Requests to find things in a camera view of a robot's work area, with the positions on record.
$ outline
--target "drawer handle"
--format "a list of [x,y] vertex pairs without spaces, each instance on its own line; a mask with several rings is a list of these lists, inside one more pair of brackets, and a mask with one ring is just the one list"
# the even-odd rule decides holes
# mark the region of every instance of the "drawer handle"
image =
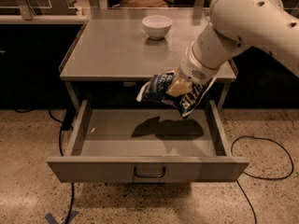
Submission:
[[165,176],[165,167],[163,167],[163,169],[162,169],[162,173],[161,174],[159,174],[159,175],[139,175],[138,173],[137,173],[137,168],[135,167],[134,168],[134,175],[135,176],[137,176],[137,177],[141,177],[141,178],[149,178],[149,177],[163,177],[163,176]]

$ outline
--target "speckled floor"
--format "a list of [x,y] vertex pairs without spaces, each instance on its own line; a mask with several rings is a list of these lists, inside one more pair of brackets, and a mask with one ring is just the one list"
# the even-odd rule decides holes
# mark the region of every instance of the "speckled floor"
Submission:
[[[63,110],[52,111],[63,119]],[[239,178],[261,224],[297,224],[299,220],[299,110],[223,110],[230,144],[240,135],[275,139],[289,150],[294,173],[282,181]],[[59,155],[60,123],[47,110],[16,113],[0,110],[0,223],[63,223],[70,184],[61,184],[47,165]],[[64,147],[70,133],[63,133]],[[251,161],[254,175],[285,175],[287,155],[273,144],[242,140],[235,154]],[[249,204],[236,183],[75,184],[71,224],[196,223],[253,224]],[[51,214],[53,221],[45,216]]]

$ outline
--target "gray drawer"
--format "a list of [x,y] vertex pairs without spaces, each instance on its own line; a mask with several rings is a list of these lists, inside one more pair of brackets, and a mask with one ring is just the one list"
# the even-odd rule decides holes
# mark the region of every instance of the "gray drawer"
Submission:
[[83,101],[66,155],[48,164],[61,182],[230,182],[249,165],[232,157],[211,101],[182,120],[175,109],[94,109]]

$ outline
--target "white bowl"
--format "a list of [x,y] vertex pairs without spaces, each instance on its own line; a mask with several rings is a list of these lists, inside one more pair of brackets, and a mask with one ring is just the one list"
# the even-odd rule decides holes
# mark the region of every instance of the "white bowl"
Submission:
[[162,15],[152,15],[142,20],[144,30],[151,39],[162,39],[167,35],[172,20]]

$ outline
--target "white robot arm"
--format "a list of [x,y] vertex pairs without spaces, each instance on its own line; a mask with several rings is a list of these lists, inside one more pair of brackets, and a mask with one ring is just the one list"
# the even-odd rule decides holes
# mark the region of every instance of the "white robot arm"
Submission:
[[299,77],[299,20],[280,0],[212,0],[210,23],[187,48],[179,76],[206,84],[232,57],[253,46]]

